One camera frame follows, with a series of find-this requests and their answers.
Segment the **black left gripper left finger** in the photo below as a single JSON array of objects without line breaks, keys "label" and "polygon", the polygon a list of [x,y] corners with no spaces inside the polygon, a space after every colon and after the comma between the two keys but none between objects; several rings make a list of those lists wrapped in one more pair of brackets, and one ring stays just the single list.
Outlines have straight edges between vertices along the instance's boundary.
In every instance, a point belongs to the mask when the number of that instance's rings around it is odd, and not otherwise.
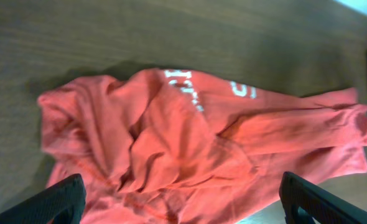
[{"label": "black left gripper left finger", "polygon": [[79,224],[85,197],[81,175],[73,174],[0,213],[0,224]]}]

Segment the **red orange t-shirt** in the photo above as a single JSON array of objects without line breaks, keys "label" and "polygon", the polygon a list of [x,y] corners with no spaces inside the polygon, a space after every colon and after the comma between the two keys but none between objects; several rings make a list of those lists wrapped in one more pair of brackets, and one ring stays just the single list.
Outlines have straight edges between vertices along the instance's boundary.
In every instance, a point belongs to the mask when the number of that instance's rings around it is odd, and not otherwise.
[{"label": "red orange t-shirt", "polygon": [[235,223],[279,198],[367,172],[367,106],[353,88],[299,98],[193,70],[80,77],[39,96],[49,184],[75,173],[82,223]]}]

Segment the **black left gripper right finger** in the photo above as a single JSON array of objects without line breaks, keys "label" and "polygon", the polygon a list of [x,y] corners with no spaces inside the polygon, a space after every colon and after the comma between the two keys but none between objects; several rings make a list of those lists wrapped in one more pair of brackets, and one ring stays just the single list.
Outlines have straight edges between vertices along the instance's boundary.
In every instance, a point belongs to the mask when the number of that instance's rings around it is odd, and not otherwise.
[{"label": "black left gripper right finger", "polygon": [[279,196],[287,224],[367,224],[367,212],[292,172],[285,172]]}]

